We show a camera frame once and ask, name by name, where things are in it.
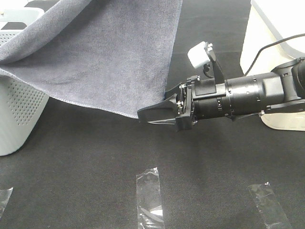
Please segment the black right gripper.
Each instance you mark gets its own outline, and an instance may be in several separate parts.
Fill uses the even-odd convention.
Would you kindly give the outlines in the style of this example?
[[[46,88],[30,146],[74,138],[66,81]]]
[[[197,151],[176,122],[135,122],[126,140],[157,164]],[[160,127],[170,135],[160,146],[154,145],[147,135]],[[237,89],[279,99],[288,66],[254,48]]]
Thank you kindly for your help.
[[[183,105],[177,109],[176,100]],[[190,130],[199,120],[232,118],[232,106],[225,80],[201,79],[192,76],[185,85],[176,85],[165,92],[165,100],[137,111],[141,123],[175,125],[177,130]]]

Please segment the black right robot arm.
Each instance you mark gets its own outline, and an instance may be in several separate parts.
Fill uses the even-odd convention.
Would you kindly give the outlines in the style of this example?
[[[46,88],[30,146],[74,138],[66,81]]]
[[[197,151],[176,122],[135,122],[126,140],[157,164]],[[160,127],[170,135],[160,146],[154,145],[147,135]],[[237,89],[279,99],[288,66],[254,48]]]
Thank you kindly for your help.
[[[138,110],[140,122],[189,130],[201,119],[231,120],[305,109],[305,59],[297,58],[269,73],[225,79],[217,64],[214,78],[191,76],[165,94],[165,100]]]

